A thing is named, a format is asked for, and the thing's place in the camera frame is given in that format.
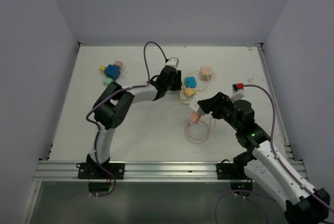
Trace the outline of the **salmon plug with cable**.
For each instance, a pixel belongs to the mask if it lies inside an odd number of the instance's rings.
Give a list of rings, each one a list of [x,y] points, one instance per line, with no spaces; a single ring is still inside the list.
[[[201,113],[193,111],[189,118],[193,123],[197,124],[200,121],[201,117],[202,117]]]

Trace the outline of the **light blue plug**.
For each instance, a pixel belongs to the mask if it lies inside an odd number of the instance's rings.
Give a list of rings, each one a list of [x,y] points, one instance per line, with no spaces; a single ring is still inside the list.
[[[196,78],[193,76],[186,77],[184,79],[184,83],[185,83],[186,88],[196,88],[197,86]]]

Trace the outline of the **yellow plug with cable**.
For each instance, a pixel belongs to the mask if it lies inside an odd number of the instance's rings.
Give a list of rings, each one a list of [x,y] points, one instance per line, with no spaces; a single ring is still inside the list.
[[[189,99],[191,98],[192,96],[194,96],[196,94],[196,92],[192,89],[192,88],[186,88],[184,90],[184,96]]]

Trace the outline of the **pink cube socket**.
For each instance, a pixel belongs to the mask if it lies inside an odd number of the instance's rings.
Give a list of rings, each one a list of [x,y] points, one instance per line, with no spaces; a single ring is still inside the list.
[[[200,68],[200,80],[210,81],[212,78],[212,67],[211,66],[202,66]]]

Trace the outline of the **dark blue cube socket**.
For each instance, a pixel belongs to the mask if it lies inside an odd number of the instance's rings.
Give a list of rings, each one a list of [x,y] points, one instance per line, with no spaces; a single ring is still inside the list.
[[[117,65],[108,65],[104,71],[105,75],[114,80],[118,79],[121,69]]]

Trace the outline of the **green plug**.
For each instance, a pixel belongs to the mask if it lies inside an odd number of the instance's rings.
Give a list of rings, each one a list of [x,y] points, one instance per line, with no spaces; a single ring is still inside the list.
[[[108,86],[110,83],[112,83],[114,80],[112,78],[109,77],[105,77],[103,80],[103,84]]]

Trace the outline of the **white cube socket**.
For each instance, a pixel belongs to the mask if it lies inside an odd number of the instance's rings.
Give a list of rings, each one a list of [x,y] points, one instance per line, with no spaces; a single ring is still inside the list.
[[[200,99],[197,97],[193,97],[193,99],[191,100],[190,104],[188,105],[194,112],[199,113],[201,111],[201,108],[198,104],[198,101]]]

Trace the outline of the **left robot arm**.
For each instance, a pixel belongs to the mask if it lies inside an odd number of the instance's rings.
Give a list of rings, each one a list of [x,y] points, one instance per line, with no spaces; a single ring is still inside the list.
[[[125,120],[132,104],[159,100],[168,91],[180,91],[181,86],[182,71],[169,65],[146,85],[122,87],[116,82],[110,83],[86,116],[86,120],[97,127],[93,148],[87,156],[93,161],[91,174],[99,179],[108,174],[109,166],[105,162],[110,160],[115,130]]]

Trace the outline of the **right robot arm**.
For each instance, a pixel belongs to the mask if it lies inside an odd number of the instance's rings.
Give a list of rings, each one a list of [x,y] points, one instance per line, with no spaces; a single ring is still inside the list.
[[[223,119],[236,131],[246,151],[234,158],[233,174],[256,181],[280,205],[288,223],[320,223],[328,218],[328,192],[309,183],[281,156],[269,135],[255,122],[250,102],[237,94],[228,97],[219,92],[195,105],[200,113]]]

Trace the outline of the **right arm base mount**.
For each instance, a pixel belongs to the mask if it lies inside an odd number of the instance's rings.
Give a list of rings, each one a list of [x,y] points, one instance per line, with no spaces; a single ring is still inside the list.
[[[233,161],[223,160],[216,163],[216,175],[218,180],[248,180],[244,168],[246,165],[256,160],[252,156],[237,156]]]

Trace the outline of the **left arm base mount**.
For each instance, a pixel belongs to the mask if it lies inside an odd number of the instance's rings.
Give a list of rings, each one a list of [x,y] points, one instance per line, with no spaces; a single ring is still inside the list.
[[[116,180],[122,180],[125,172],[124,163],[104,163],[104,169],[101,169],[97,164],[88,164],[86,162],[77,163],[78,179],[88,180],[103,180],[110,179],[112,174]]]

